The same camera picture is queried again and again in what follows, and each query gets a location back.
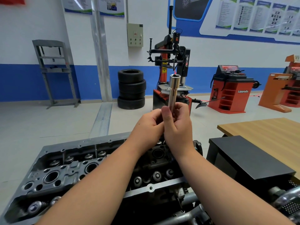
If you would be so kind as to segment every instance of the metal floor cover strip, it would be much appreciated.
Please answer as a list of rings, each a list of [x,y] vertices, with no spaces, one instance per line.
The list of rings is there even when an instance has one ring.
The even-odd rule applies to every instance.
[[[103,102],[93,124],[89,138],[106,136],[110,128],[110,115],[112,112],[113,103]]]

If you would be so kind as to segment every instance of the person's right hand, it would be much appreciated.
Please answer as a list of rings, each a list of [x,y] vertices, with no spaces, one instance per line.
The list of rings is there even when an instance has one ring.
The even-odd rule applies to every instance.
[[[164,122],[164,137],[176,159],[195,150],[193,145],[192,121],[189,107],[182,102],[175,103],[174,118],[167,106],[161,108]]]

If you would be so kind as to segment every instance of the yellow warning label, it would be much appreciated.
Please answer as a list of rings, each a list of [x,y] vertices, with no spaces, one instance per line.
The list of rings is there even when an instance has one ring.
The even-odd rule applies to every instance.
[[[162,73],[167,73],[167,68],[166,67],[162,67]]]

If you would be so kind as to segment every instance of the wall poster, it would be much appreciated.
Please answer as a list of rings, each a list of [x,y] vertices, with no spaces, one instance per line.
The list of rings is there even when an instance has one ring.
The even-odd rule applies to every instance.
[[[169,0],[169,5],[181,36],[300,44],[300,0]]]
[[[92,14],[91,0],[62,0],[66,12]],[[99,0],[101,15],[124,17],[124,0]]]

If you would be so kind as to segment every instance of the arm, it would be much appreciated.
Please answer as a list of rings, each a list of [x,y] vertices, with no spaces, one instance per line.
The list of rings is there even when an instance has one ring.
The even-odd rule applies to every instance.
[[[193,147],[188,106],[176,103],[174,122],[162,107],[165,140],[182,173],[215,224],[293,224],[279,211],[204,159]]]
[[[72,187],[37,225],[111,224],[137,160],[155,146],[163,134],[163,122],[156,124],[160,116],[160,109],[143,115],[129,138]]]

